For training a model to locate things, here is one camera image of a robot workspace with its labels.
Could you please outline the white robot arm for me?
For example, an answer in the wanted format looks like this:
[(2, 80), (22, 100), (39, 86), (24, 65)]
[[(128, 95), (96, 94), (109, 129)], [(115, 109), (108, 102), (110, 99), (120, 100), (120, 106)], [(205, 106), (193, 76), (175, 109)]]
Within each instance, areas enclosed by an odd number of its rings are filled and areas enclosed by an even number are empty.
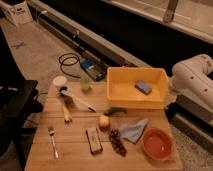
[(169, 89), (177, 94), (188, 89), (213, 109), (213, 80), (208, 77), (210, 73), (213, 73), (213, 59), (206, 54), (179, 61), (172, 68)]

